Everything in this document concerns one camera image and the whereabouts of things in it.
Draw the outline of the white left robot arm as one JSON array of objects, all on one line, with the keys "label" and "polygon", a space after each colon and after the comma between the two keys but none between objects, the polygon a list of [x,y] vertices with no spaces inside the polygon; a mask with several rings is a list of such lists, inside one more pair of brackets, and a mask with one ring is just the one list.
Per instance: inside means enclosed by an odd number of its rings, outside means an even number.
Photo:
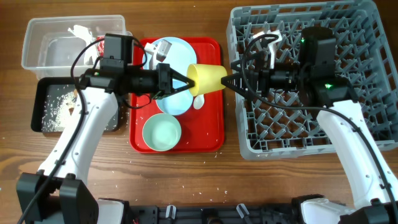
[{"label": "white left robot arm", "polygon": [[[127,201],[95,199],[86,186],[104,129],[128,93],[157,100],[195,85],[166,63],[155,70],[134,65],[132,51],[140,43],[133,36],[106,34],[102,42],[103,56],[82,76],[72,78],[78,98],[71,123],[37,172],[19,177],[20,223],[129,223]],[[174,80],[183,87],[175,88]]]}]

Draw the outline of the light green bowl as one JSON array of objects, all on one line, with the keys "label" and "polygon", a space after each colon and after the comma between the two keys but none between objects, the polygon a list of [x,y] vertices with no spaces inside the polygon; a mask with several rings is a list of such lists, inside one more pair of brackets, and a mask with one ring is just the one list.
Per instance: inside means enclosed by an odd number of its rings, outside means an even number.
[{"label": "light green bowl", "polygon": [[142,129],[147,146],[157,152],[171,150],[180,141],[182,128],[179,121],[170,114],[159,113],[151,116]]}]

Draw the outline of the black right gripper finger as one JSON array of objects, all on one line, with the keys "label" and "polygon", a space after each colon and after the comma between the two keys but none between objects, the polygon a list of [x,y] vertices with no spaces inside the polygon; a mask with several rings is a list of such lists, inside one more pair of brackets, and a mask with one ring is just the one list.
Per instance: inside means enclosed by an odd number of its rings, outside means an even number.
[{"label": "black right gripper finger", "polygon": [[257,73],[258,69],[256,66],[252,65],[253,63],[256,63],[257,57],[255,56],[249,56],[246,58],[246,63],[245,66],[242,66],[242,59],[233,61],[230,63],[230,67],[233,71],[235,72],[242,72],[244,71],[245,73]]},{"label": "black right gripper finger", "polygon": [[[249,86],[253,91],[257,90],[258,77],[257,76],[247,76],[247,81]],[[246,100],[253,100],[254,95],[249,90],[242,76],[226,76],[221,79],[221,84],[226,88],[233,90],[235,93],[241,95]]]}]

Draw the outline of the white rice grains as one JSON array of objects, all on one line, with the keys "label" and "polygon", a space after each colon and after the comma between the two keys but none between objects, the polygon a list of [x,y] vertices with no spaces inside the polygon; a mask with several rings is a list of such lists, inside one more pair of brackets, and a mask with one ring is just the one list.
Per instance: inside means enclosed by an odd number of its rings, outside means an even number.
[{"label": "white rice grains", "polygon": [[50,85],[44,98],[44,112],[40,131],[43,133],[63,132],[71,120],[67,101],[75,89],[73,85]]}]

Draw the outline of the yellow plastic cup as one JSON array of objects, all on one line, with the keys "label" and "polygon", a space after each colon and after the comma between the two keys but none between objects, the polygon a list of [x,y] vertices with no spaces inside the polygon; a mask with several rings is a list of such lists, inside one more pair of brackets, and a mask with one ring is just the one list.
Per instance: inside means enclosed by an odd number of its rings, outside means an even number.
[{"label": "yellow plastic cup", "polygon": [[226,69],[221,65],[191,64],[187,69],[187,77],[195,82],[189,89],[192,96],[204,95],[223,90],[221,79],[227,76]]}]

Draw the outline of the light blue bowl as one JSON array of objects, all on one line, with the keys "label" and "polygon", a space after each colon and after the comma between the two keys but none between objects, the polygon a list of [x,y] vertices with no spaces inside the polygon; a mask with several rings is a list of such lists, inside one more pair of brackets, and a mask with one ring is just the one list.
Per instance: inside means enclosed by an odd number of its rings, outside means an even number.
[{"label": "light blue bowl", "polygon": [[193,103],[193,96],[188,90],[184,90],[155,102],[163,113],[178,116],[190,109]]}]

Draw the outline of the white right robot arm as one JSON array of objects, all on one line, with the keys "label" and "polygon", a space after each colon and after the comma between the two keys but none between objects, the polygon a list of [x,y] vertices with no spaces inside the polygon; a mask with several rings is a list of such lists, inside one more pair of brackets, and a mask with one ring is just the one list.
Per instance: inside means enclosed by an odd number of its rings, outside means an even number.
[{"label": "white right robot arm", "polygon": [[221,83],[241,96],[267,102],[270,89],[298,91],[326,133],[348,178],[354,210],[317,195],[293,199],[300,223],[396,223],[397,178],[366,125],[351,82],[335,72],[336,38],[327,27],[302,30],[298,62],[266,65],[246,49]]}]

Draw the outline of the brown carrot piece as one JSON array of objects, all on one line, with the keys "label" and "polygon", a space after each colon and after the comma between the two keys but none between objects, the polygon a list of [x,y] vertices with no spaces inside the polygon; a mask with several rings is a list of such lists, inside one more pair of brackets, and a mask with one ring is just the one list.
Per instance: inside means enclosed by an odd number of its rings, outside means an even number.
[{"label": "brown carrot piece", "polygon": [[68,111],[69,111],[70,115],[72,115],[73,110],[74,110],[74,108],[75,108],[77,96],[78,96],[78,93],[77,93],[77,90],[76,90],[76,89],[74,89],[74,90],[69,94],[68,101],[67,101],[67,106],[68,106]]}]

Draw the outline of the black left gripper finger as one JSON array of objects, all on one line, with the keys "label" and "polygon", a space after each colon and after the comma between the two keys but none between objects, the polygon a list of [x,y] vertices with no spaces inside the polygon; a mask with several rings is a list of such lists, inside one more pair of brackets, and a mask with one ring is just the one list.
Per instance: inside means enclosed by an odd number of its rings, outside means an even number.
[{"label": "black left gripper finger", "polygon": [[188,78],[187,76],[182,75],[181,73],[179,73],[178,71],[176,71],[172,68],[170,68],[170,76],[172,77],[172,79],[184,82],[188,86],[195,85],[195,82],[192,79]]},{"label": "black left gripper finger", "polygon": [[178,86],[171,84],[169,96],[176,95],[177,93],[193,88],[194,86],[195,84],[189,84],[189,83],[179,83]]}]

